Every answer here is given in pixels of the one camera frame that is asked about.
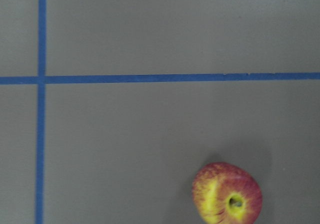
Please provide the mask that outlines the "lone red yellow apple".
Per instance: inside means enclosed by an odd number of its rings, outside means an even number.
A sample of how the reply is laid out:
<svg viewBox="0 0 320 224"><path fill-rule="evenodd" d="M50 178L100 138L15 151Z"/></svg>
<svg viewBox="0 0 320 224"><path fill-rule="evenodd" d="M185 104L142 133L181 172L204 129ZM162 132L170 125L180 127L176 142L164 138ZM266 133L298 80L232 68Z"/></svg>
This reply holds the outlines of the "lone red yellow apple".
<svg viewBox="0 0 320 224"><path fill-rule="evenodd" d="M263 204L255 179L225 162L209 163L197 172L192 200L206 224L253 224Z"/></svg>

